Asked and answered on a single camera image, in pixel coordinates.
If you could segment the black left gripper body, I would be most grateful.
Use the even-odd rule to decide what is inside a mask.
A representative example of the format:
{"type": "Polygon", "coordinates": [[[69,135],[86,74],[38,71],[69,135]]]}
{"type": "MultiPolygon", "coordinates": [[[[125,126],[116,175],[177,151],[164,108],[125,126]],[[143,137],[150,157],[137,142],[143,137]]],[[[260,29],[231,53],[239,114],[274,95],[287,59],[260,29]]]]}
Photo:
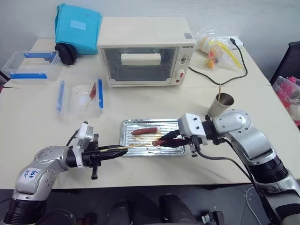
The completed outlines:
{"type": "Polygon", "coordinates": [[[85,167],[92,168],[91,179],[98,179],[98,167],[101,166],[100,150],[98,147],[98,134],[93,135],[93,141],[82,153],[82,163],[85,167]]]}

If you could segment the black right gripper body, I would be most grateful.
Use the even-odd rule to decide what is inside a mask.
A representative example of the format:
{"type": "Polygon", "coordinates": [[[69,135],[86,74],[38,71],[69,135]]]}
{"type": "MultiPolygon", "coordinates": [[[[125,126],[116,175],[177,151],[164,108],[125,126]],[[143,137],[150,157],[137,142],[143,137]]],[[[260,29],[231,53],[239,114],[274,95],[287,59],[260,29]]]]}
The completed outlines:
{"type": "Polygon", "coordinates": [[[201,144],[201,138],[196,135],[183,136],[183,140],[181,141],[181,146],[189,146],[192,157],[198,157],[198,153],[201,151],[201,144]]]}

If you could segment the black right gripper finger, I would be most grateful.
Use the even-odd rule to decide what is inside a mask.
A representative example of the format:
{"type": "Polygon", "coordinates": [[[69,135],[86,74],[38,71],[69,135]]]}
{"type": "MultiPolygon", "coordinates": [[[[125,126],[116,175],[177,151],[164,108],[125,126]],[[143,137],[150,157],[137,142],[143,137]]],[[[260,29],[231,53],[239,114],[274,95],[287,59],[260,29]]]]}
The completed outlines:
{"type": "Polygon", "coordinates": [[[186,139],[170,139],[170,140],[163,140],[163,143],[161,144],[161,146],[163,147],[169,147],[169,148],[177,148],[180,146],[184,146],[189,144],[189,140],[186,139]]]}
{"type": "Polygon", "coordinates": [[[171,132],[163,135],[161,137],[161,140],[174,139],[174,138],[177,138],[179,135],[180,135],[180,131],[179,130],[174,130],[174,131],[171,131],[171,132]]]}

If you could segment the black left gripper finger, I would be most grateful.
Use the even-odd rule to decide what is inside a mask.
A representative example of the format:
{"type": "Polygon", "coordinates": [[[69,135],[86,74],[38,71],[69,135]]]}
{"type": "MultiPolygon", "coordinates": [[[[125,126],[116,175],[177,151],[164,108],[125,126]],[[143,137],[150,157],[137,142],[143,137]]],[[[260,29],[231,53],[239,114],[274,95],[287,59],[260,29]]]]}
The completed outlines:
{"type": "Polygon", "coordinates": [[[99,151],[107,151],[107,150],[110,150],[110,149],[119,149],[120,147],[121,147],[121,145],[108,145],[108,146],[98,147],[98,150],[99,151]]]}
{"type": "Polygon", "coordinates": [[[122,157],[128,152],[127,149],[110,149],[107,151],[101,151],[100,152],[100,160],[110,160],[115,159],[118,157],[122,157]]]}

